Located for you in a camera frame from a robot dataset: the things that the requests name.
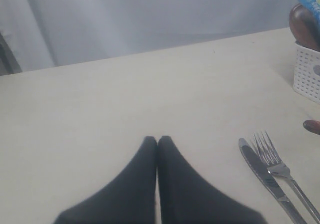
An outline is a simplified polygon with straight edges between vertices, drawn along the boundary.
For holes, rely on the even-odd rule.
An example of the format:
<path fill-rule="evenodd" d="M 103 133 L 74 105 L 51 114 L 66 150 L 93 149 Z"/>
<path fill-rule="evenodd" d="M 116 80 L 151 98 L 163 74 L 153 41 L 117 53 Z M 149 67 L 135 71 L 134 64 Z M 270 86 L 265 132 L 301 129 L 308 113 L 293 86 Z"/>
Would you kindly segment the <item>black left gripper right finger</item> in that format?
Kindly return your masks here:
<path fill-rule="evenodd" d="M 170 136 L 157 151 L 161 221 L 164 224 L 265 224 L 263 216 L 208 183 L 187 162 Z"/>

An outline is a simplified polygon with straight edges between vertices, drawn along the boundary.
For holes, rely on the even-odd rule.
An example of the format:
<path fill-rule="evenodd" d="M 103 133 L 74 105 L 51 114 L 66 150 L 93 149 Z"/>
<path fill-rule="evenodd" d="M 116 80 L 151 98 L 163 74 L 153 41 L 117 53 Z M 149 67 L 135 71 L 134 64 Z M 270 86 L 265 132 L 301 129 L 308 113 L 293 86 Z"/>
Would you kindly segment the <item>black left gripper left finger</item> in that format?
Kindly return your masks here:
<path fill-rule="evenodd" d="M 128 165 L 104 188 L 63 211 L 56 224 L 153 224 L 157 141 L 146 136 Z"/>

